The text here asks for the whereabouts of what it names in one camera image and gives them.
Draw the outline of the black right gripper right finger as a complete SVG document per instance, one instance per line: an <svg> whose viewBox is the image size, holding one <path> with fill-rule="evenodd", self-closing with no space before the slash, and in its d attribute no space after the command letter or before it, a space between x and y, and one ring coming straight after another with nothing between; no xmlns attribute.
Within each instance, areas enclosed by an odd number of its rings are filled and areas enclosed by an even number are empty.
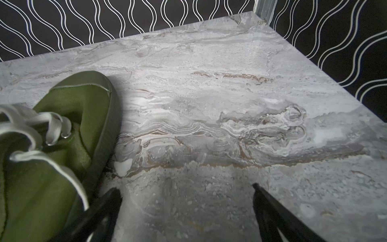
<svg viewBox="0 0 387 242"><path fill-rule="evenodd" d="M307 227L259 184L254 183L253 208L263 242L323 242L324 239Z"/></svg>

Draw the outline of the green shoe one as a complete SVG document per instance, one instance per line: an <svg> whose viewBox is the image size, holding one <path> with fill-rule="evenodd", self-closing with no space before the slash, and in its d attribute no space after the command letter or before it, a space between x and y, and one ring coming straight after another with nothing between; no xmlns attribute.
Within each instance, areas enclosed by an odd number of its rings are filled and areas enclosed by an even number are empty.
<svg viewBox="0 0 387 242"><path fill-rule="evenodd" d="M97 71L65 78L33 108L1 105L1 241L47 242L90 209L121 119Z"/></svg>

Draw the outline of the aluminium frame corner post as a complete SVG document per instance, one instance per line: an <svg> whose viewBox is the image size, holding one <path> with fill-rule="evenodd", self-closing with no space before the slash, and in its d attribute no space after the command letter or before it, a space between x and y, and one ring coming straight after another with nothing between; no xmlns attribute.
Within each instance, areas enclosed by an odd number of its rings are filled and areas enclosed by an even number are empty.
<svg viewBox="0 0 387 242"><path fill-rule="evenodd" d="M270 25L277 3L277 0L255 0L253 12L262 20L265 20L267 25Z"/></svg>

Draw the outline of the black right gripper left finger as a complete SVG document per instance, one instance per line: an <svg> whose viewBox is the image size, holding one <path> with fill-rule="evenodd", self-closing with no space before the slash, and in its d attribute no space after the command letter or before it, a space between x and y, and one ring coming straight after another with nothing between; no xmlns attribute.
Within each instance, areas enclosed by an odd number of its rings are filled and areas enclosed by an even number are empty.
<svg viewBox="0 0 387 242"><path fill-rule="evenodd" d="M119 189L112 188L94 201L70 226L65 228L51 242L110 242L118 218L122 197Z"/></svg>

